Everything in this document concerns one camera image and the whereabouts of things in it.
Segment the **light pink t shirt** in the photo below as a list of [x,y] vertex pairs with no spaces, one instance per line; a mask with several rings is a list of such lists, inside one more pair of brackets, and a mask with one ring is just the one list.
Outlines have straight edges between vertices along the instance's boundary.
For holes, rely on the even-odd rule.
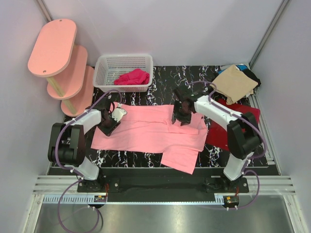
[[91,148],[161,153],[161,164],[192,174],[208,133],[202,114],[189,125],[172,123],[173,105],[121,105],[127,113],[110,136],[96,128]]

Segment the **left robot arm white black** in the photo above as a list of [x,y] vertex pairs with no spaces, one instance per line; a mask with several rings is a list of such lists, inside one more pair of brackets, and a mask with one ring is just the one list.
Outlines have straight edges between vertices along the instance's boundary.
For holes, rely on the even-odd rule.
[[88,180],[87,185],[92,191],[102,191],[105,180],[99,177],[99,168],[86,157],[85,134],[98,127],[104,135],[110,136],[126,114],[121,104],[104,98],[102,103],[86,109],[80,116],[65,123],[53,124],[48,160]]

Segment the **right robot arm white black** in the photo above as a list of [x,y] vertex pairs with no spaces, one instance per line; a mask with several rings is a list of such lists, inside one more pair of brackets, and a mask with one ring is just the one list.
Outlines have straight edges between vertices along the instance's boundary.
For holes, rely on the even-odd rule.
[[189,125],[191,116],[200,113],[227,132],[229,159],[223,171],[221,188],[232,192],[238,187],[237,179],[244,170],[255,150],[266,144],[260,133],[255,116],[251,112],[245,114],[231,110],[200,92],[191,92],[186,86],[173,90],[177,100],[174,103],[172,123],[179,121],[181,125]]

